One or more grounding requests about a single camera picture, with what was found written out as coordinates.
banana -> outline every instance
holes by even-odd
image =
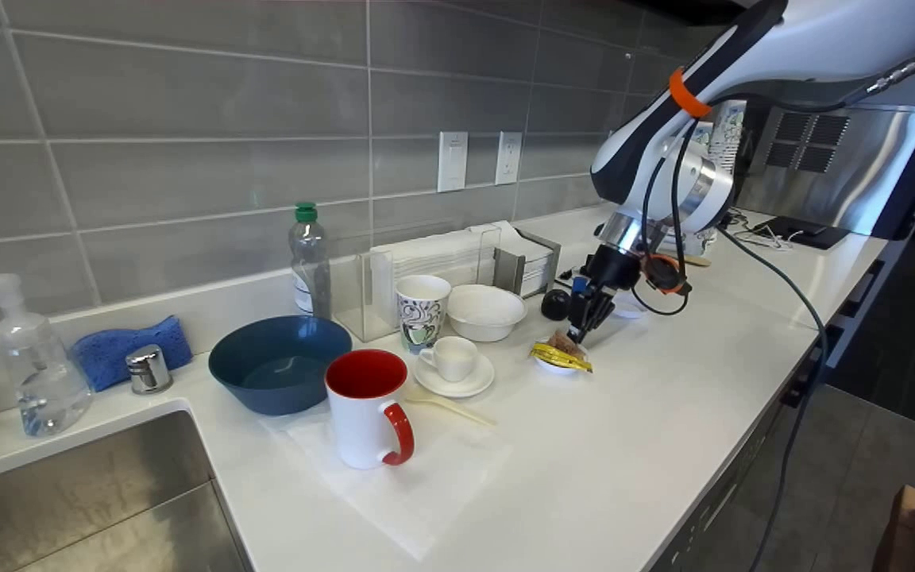
[[[584,355],[556,349],[550,343],[534,343],[529,352],[556,369],[579,369],[579,371],[590,371],[590,361]]]

white plate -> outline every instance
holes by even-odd
[[[461,398],[472,398],[472,393],[483,393],[486,387],[493,387],[495,369],[493,369],[488,355],[480,352],[477,371],[467,383],[444,383],[424,361],[416,361],[413,377],[433,393],[461,399]]]
[[[534,355],[534,361],[537,361],[544,371],[559,374],[559,377],[572,377],[572,374],[580,371],[580,369],[559,369],[559,367],[551,367],[551,361],[547,361],[547,360],[541,360],[541,355]]]

stainless steel sink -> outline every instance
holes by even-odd
[[[251,569],[196,426],[172,412],[0,473],[0,569]]]

cup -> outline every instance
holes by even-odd
[[[401,355],[357,349],[331,361],[331,449],[353,466],[403,465],[416,451],[416,434],[398,403],[406,377]]]
[[[411,274],[398,281],[398,325],[406,349],[421,352],[444,326],[444,305],[451,282],[433,274]]]
[[[442,383],[467,383],[477,371],[480,346],[465,337],[437,337],[434,346],[418,352],[418,361]]]

backsplash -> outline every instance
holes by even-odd
[[[712,35],[624,0],[0,0],[0,271],[56,316],[277,271],[294,200],[334,253],[586,207]]]

